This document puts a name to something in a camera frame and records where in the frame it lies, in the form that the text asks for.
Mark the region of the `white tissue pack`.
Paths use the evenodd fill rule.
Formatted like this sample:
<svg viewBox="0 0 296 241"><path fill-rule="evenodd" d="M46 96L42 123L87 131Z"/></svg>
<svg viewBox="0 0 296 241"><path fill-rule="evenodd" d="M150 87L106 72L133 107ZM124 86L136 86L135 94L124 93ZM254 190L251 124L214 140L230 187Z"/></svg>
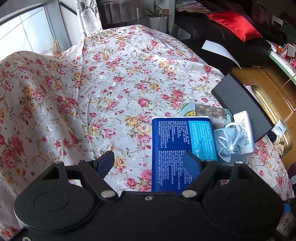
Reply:
<svg viewBox="0 0 296 241"><path fill-rule="evenodd" d="M250 154L254 151L254 137L252 126L247 111L241 111L233 115L234 122L241 126L241 133L245 138L245 144L240 148L241 154Z"/></svg>

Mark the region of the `potted plant white pot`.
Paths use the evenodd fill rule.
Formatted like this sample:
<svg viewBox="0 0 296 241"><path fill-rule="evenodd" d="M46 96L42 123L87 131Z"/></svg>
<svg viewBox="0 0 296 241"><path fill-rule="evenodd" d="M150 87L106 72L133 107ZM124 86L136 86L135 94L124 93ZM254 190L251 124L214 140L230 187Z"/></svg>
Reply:
<svg viewBox="0 0 296 241"><path fill-rule="evenodd" d="M144 11L149 27L168 34L170 32L171 10L169 1L144 1Z"/></svg>

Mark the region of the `black triangular box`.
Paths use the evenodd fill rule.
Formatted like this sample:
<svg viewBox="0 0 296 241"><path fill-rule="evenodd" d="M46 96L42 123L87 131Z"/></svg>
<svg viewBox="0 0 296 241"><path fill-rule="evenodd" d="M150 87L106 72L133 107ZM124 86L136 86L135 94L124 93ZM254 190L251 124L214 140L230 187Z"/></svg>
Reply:
<svg viewBox="0 0 296 241"><path fill-rule="evenodd" d="M274 124L247 88L232 74L227 74L211 91L215 99L232 114L247 111L254 141L261 140Z"/></svg>

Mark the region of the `grey patterned cloth roll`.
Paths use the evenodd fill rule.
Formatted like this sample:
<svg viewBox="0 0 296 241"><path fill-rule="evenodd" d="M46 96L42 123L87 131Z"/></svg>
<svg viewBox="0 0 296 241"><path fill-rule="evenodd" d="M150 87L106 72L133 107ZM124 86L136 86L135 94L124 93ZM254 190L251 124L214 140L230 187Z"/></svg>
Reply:
<svg viewBox="0 0 296 241"><path fill-rule="evenodd" d="M210 118L213 128L224 128L232 121L232 114L227 109L218 108L204 104L195 104L196 116L207 116Z"/></svg>

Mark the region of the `light blue face mask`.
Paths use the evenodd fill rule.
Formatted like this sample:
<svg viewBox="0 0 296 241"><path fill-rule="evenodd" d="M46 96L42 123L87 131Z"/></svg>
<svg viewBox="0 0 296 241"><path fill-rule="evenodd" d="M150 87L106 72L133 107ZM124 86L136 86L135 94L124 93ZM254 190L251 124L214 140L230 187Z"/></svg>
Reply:
<svg viewBox="0 0 296 241"><path fill-rule="evenodd" d="M229 123L225 128L216 129L214 141L219 162L226 165L239 161L244 162L245 158L241 149L245 146L246 139L239 124Z"/></svg>

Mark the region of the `black leather sofa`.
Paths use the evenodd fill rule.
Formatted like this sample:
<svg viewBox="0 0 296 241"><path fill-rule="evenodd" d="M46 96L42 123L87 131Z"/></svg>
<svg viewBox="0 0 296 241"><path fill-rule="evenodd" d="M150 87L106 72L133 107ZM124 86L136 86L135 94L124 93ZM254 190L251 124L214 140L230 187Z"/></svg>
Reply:
<svg viewBox="0 0 296 241"><path fill-rule="evenodd" d="M265 39L252 39L242 42L230 30L210 20L200 13L176 12L175 24L178 29L190 35L179 39L208 65L219 69L222 73L230 72L236 64L227 57L203 50L205 41L222 45L234 57L241 67L262 66L269 60L270 44Z"/></svg>

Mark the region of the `floral bed sheet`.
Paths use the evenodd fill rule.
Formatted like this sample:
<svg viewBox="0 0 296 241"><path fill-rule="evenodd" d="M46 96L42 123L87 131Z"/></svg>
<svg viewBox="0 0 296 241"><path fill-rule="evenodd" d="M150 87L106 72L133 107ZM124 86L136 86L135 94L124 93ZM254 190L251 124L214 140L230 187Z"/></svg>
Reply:
<svg viewBox="0 0 296 241"><path fill-rule="evenodd" d="M219 106L223 74L177 39L142 25L95 32L57 56L1 61L1 238L20 226L16 197L53 162L115 154L107 183L152 188L152 118L185 103Z"/></svg>

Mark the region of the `patterned curtain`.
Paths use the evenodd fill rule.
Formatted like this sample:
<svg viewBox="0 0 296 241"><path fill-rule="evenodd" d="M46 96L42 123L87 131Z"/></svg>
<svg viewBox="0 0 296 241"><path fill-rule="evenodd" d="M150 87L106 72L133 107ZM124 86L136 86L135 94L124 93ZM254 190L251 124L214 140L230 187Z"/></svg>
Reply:
<svg viewBox="0 0 296 241"><path fill-rule="evenodd" d="M103 29L96 0L76 0L75 5L83 38Z"/></svg>

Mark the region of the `glass side table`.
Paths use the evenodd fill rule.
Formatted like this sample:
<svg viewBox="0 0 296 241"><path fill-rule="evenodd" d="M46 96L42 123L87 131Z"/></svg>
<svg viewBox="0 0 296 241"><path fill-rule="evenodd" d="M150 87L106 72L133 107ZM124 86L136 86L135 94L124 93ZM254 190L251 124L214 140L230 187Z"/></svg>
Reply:
<svg viewBox="0 0 296 241"><path fill-rule="evenodd" d="M96 1L103 29L139 24L144 18L140 0Z"/></svg>

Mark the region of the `red satin cushion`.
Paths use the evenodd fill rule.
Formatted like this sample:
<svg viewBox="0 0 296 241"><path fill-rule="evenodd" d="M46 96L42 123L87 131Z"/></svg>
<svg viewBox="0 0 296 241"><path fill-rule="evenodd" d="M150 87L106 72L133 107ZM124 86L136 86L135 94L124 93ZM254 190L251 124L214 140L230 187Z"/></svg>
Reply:
<svg viewBox="0 0 296 241"><path fill-rule="evenodd" d="M245 17L234 11L219 11L209 14L207 17L230 30L242 42L251 39L262 39L262 35L258 30Z"/></svg>

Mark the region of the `blue Tempo tissue box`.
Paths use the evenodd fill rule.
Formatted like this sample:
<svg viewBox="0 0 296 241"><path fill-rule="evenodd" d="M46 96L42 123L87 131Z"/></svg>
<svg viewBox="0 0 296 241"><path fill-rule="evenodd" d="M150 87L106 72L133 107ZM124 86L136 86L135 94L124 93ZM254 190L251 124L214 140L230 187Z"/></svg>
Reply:
<svg viewBox="0 0 296 241"><path fill-rule="evenodd" d="M184 167L184 153L200 160L217 161L214 130L210 118L152 119L152 192L181 194L193 178Z"/></svg>

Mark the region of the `white paper sheet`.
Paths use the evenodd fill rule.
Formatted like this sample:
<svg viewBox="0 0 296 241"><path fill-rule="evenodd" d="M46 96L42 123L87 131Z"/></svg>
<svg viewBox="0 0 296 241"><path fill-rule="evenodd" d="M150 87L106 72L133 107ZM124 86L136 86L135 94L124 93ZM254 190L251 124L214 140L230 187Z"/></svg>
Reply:
<svg viewBox="0 0 296 241"><path fill-rule="evenodd" d="M241 69L241 66L238 63L238 61L222 45L206 40L202 46L202 49L232 60Z"/></svg>

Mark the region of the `gold metal tray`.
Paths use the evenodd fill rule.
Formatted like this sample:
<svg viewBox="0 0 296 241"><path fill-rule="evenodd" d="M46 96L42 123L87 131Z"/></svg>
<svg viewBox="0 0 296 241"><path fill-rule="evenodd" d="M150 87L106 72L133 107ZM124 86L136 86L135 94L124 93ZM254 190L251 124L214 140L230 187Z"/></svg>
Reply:
<svg viewBox="0 0 296 241"><path fill-rule="evenodd" d="M283 157L293 148L293 140L288 127L264 90L258 85L251 85L251 89L257 101L276 127L275 134L278 136L276 142L278 142L278 145L281 144L283 146L281 151L281 156Z"/></svg>

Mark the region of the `green-edged coffee table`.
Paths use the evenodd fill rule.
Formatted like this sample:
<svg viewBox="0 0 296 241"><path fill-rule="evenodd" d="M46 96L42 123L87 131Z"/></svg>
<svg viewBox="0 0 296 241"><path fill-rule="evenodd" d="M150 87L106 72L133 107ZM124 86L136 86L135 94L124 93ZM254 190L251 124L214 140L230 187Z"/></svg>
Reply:
<svg viewBox="0 0 296 241"><path fill-rule="evenodd" d="M295 59L293 59L293 56L291 56L291 59L288 59L289 53L294 54L295 57L295 45L286 44L282 49L282 53L279 53L276 44L270 41L267 42L271 45L271 51L269 53L270 59L289 77L288 82L292 81L295 84L295 67L292 64Z"/></svg>

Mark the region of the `cartoon print drawstring pouch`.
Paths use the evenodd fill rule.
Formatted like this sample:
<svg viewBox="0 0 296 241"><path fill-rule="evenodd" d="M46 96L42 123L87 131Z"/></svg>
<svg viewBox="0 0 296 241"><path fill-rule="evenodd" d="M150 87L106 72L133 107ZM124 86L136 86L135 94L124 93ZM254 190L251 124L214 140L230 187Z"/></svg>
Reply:
<svg viewBox="0 0 296 241"><path fill-rule="evenodd" d="M196 116L196 107L194 102L185 103L181 107L180 116Z"/></svg>

